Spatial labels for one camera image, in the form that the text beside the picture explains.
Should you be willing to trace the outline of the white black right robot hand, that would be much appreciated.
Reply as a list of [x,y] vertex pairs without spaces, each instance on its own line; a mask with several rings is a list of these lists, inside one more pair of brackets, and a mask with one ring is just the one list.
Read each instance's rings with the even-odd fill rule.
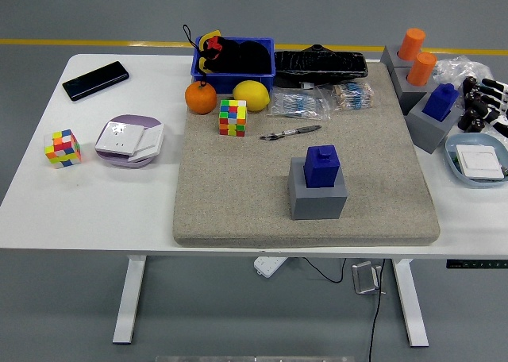
[[493,79],[482,79],[479,85],[480,101],[485,106],[483,119],[498,133],[507,137],[507,84]]

